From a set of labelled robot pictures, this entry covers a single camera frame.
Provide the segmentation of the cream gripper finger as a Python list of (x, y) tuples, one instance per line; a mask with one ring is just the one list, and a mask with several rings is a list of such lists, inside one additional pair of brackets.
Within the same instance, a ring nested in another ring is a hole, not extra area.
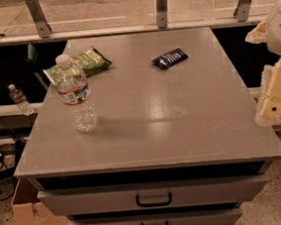
[(263, 20), (261, 20), (259, 22), (259, 24), (253, 28), (253, 30), (251, 30), (250, 32), (248, 32), (248, 34), (246, 35), (246, 37), (244, 38), (244, 40), (247, 43), (250, 44), (261, 44), (261, 43), (266, 43), (267, 42), (267, 18), (264, 18)]
[(261, 110), (263, 108), (263, 104), (264, 104), (264, 100), (266, 98), (266, 89), (270, 83), (270, 78), (272, 75), (272, 66), (266, 64), (263, 67), (263, 71), (261, 73), (261, 79), (260, 79), (260, 88), (259, 90), (261, 91), (260, 96), (257, 99), (257, 105), (256, 105), (256, 114), (254, 116), (254, 122), (256, 124), (258, 124), (261, 127), (265, 127), (265, 126), (273, 126), (274, 125), (274, 121), (273, 120), (269, 120), (268, 118), (265, 118), (261, 115)]

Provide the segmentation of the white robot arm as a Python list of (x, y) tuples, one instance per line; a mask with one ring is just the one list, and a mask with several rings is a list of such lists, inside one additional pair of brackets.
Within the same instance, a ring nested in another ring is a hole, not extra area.
[(269, 16), (261, 20), (244, 40), (250, 44), (265, 43), (271, 53), (279, 55), (275, 64), (263, 67), (261, 95), (254, 117), (259, 126), (273, 126), (281, 118), (281, 0), (278, 0)]

